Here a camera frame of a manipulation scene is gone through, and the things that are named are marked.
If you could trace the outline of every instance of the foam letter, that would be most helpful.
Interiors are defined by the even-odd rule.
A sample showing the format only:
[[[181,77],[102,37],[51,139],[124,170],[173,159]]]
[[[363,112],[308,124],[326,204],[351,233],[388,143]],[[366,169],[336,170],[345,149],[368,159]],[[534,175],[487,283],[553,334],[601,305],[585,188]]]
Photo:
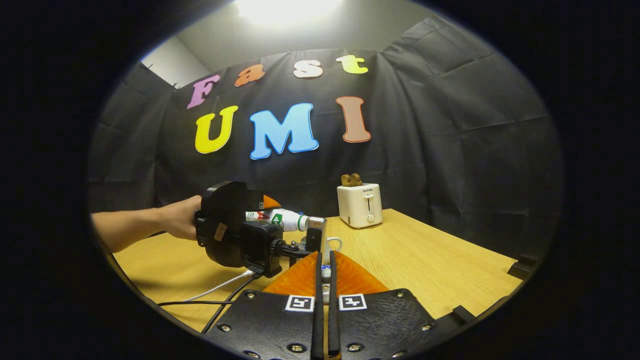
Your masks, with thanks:
[[[238,110],[238,107],[233,105],[228,108],[220,110],[220,116],[222,116],[222,125],[220,127],[220,135],[214,140],[209,139],[209,128],[211,127],[211,120],[216,116],[215,114],[206,114],[196,120],[196,150],[202,154],[209,154],[210,152],[220,150],[231,136],[231,123],[234,119],[234,113]]]
[[[317,60],[300,60],[293,67],[296,69],[293,74],[297,78],[317,78],[323,73],[320,61]]]
[[[342,63],[344,71],[350,74],[364,74],[369,71],[366,67],[359,67],[358,63],[364,62],[363,58],[356,58],[354,55],[347,55],[341,58],[337,58],[335,61]]]
[[[267,139],[271,142],[273,149],[281,154],[289,134],[291,134],[289,151],[301,152],[317,149],[319,144],[311,133],[309,119],[309,113],[313,108],[314,106],[308,102],[295,104],[289,108],[282,123],[269,110],[251,115],[249,120],[255,125],[255,140],[250,155],[251,159],[264,159],[271,155],[271,149],[267,148]]]
[[[355,96],[342,96],[335,100],[342,106],[344,125],[347,131],[342,135],[346,142],[366,142],[371,139],[371,133],[364,127],[362,118],[362,104],[364,100]]]
[[[264,71],[262,71],[261,64],[249,66],[248,68],[242,70],[240,74],[238,74],[238,79],[236,80],[235,86],[240,87],[248,83],[249,81],[256,81],[263,75]]]
[[[209,95],[213,88],[213,83],[217,83],[218,80],[220,80],[220,75],[213,75],[208,79],[204,79],[193,84],[193,95],[191,96],[191,102],[187,105],[187,109],[191,109],[202,104],[204,102],[202,97]]]

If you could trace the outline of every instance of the black cable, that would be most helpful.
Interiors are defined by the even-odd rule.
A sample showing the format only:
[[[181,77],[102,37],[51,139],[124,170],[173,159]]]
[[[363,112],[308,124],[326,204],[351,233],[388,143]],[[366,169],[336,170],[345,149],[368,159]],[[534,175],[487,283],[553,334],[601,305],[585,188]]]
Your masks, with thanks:
[[[191,301],[167,301],[167,302],[159,302],[158,306],[165,305],[179,305],[179,304],[211,304],[211,305],[227,305],[233,304],[232,301],[203,301],[203,300],[191,300]]]
[[[240,287],[238,287],[238,289],[235,289],[234,292],[232,292],[231,295],[229,295],[229,297],[227,298],[226,301],[231,301],[240,291],[242,291],[242,289],[244,289],[247,285],[249,285],[252,281],[256,280],[260,276],[261,275],[259,275],[259,274],[253,274],[247,281],[244,282],[244,284],[240,285]],[[207,325],[204,326],[204,329],[202,329],[202,331],[200,331],[200,334],[206,334],[207,331],[209,331],[209,329],[211,328],[211,325],[213,325],[213,323],[216,321],[218,316],[220,316],[220,313],[222,313],[222,311],[224,310],[225,306],[226,305],[221,305],[218,308],[218,310],[216,310],[216,313],[213,314],[211,319],[209,319],[209,322],[207,322]]]

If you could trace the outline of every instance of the cable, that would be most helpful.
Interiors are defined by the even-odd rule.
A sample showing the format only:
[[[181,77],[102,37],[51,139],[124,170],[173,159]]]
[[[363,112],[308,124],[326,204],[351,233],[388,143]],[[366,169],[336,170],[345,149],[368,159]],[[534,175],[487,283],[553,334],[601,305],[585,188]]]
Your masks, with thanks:
[[[227,304],[233,304],[234,302],[232,301],[202,301],[202,300],[196,300],[196,301],[167,301],[167,302],[159,302],[158,306],[165,306],[165,305],[180,305],[180,304],[211,304],[211,305],[227,305]]]
[[[225,282],[223,282],[222,284],[220,284],[220,285],[216,286],[215,288],[213,288],[213,289],[211,289],[211,290],[207,290],[207,291],[203,292],[203,293],[202,293],[202,294],[200,294],[200,295],[196,295],[196,296],[194,296],[194,297],[190,297],[190,298],[188,298],[187,300],[183,300],[183,301],[191,301],[191,300],[195,300],[195,299],[197,299],[197,298],[199,298],[199,297],[203,297],[203,296],[204,296],[204,295],[206,295],[206,294],[212,293],[212,292],[214,292],[214,291],[216,291],[216,290],[220,289],[220,288],[221,288],[221,287],[223,287],[224,285],[230,284],[230,283],[232,283],[232,282],[234,282],[234,281],[236,281],[236,280],[238,280],[238,279],[242,279],[243,277],[251,276],[251,275],[253,275],[253,274],[255,274],[255,272],[252,272],[251,270],[247,270],[247,271],[243,272],[242,274],[240,274],[240,275],[236,276],[235,278],[233,278],[233,279],[231,279],[231,280],[229,280],[229,281],[225,281]]]
[[[232,292],[231,295],[229,295],[229,297],[227,298],[226,301],[231,301],[240,291],[242,291],[242,289],[244,289],[247,285],[249,285],[252,281],[256,280],[260,276],[261,276],[260,274],[253,274],[251,276],[251,278],[248,279],[247,281],[245,281],[244,284],[240,285],[240,287],[238,287],[238,289],[235,289],[234,292]],[[225,308],[225,305],[221,305],[218,308],[218,310],[216,310],[216,313],[213,314],[211,319],[209,319],[209,322],[207,322],[207,325],[204,326],[204,329],[202,329],[202,331],[200,331],[200,334],[206,334],[207,331],[209,331],[209,329],[211,328],[211,325],[213,325],[213,323],[216,321],[218,316],[220,316],[220,313],[222,313],[224,308]]]

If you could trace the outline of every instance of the hand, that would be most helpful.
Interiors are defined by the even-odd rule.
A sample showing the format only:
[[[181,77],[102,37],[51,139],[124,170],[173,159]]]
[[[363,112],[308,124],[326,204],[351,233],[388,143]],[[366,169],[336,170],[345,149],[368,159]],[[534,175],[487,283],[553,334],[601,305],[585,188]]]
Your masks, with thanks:
[[[200,210],[201,201],[202,197],[195,195],[159,208],[162,229],[176,238],[196,240],[194,215]]]

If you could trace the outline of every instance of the white cable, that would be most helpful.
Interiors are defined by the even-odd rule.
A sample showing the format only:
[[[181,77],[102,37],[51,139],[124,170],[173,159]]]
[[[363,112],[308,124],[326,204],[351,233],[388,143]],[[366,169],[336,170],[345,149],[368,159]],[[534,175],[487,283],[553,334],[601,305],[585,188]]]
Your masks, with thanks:
[[[206,294],[212,293],[212,292],[214,292],[214,291],[216,291],[216,290],[220,289],[220,288],[221,288],[221,287],[223,287],[224,285],[230,284],[230,283],[232,283],[232,282],[234,282],[234,281],[236,281],[236,280],[238,280],[238,279],[242,279],[243,277],[252,276],[253,274],[255,274],[255,272],[252,272],[251,270],[247,270],[247,271],[243,272],[242,274],[240,274],[240,275],[236,276],[235,278],[233,278],[233,279],[231,279],[231,280],[229,280],[229,281],[225,281],[225,282],[223,282],[222,284],[220,284],[220,285],[216,286],[215,288],[213,288],[213,289],[211,289],[211,290],[208,290],[208,291],[206,291],[206,292],[204,292],[204,293],[202,293],[202,294],[200,294],[200,295],[197,295],[197,296],[194,296],[194,297],[188,298],[187,300],[184,300],[184,301],[191,301],[191,300],[195,300],[195,299],[197,299],[197,298],[199,298],[199,297],[203,297],[203,296],[204,296],[204,295],[206,295]]]

